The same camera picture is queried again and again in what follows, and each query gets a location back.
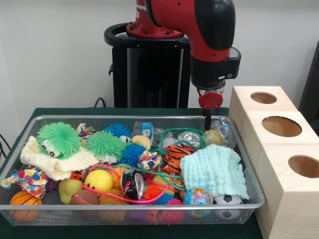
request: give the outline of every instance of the white wall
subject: white wall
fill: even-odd
[[[224,106],[233,85],[280,85],[298,105],[319,40],[319,1],[234,2],[242,62],[238,78],[227,81]],[[135,0],[1,0],[0,98],[11,102],[14,120],[1,106],[0,132],[12,125],[17,130],[5,135],[14,138],[36,107],[91,107],[99,96],[113,106],[112,48],[103,33],[134,18]],[[198,107],[194,88],[189,107]]]
[[[18,122],[12,90],[8,81],[5,61],[0,45],[0,133],[7,140],[9,145],[12,145],[17,137],[21,125]],[[8,154],[8,148],[0,139],[3,150]],[[0,157],[0,166],[4,157]]]

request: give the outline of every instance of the wooden cube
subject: wooden cube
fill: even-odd
[[[254,168],[264,144],[319,144],[303,115],[293,111],[247,111],[240,135]]]
[[[298,111],[280,86],[234,86],[229,117],[241,132],[246,111]]]
[[[255,211],[265,239],[319,238],[319,144],[264,144],[256,166],[266,203]]]

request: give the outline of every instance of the round hole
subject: round hole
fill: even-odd
[[[277,98],[266,92],[255,92],[250,96],[254,101],[262,104],[273,104]]]
[[[281,116],[265,118],[262,125],[268,132],[282,137],[295,137],[303,131],[298,123]]]
[[[307,178],[319,178],[319,162],[307,156],[294,156],[288,161],[292,170]]]

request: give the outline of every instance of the tiger plush toy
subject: tiger plush toy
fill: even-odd
[[[167,166],[164,168],[164,171],[167,173],[174,173],[180,175],[180,160],[184,158],[186,155],[190,154],[191,152],[182,147],[173,144],[169,145],[168,155],[164,158],[164,161],[167,164]]]

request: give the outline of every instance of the blue spiky ball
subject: blue spiky ball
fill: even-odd
[[[133,168],[137,168],[139,157],[144,151],[145,147],[132,143],[123,150],[122,159],[119,163],[128,164]]]
[[[116,137],[124,135],[126,137],[132,138],[132,134],[129,131],[129,129],[126,126],[119,123],[110,125],[109,127],[105,128],[104,131],[111,132]]]
[[[163,196],[161,196],[159,199],[157,199],[154,204],[155,205],[164,205],[168,203],[169,200],[174,199],[174,196],[169,193],[164,193]]]

